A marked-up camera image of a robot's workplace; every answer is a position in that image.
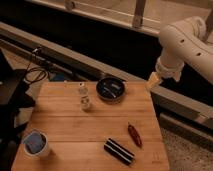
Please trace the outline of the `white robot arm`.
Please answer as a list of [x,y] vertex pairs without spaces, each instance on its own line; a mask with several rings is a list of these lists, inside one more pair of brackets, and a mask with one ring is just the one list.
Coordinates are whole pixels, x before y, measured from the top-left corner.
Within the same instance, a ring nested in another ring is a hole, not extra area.
[[179,82],[185,64],[213,84],[213,48],[202,41],[205,35],[205,21],[198,16],[164,26],[158,34],[162,52],[149,76],[147,88],[152,89],[169,78]]

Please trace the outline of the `white wrist tool mount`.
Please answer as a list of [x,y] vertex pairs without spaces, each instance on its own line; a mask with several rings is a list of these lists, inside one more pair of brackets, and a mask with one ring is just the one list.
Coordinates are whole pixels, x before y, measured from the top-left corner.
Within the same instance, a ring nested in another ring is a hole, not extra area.
[[183,67],[184,63],[181,63],[177,67],[168,68],[161,62],[161,59],[158,58],[155,65],[156,72],[152,72],[146,82],[147,90],[150,91],[153,87],[161,84],[163,82],[162,78],[173,78],[176,82],[179,82]]

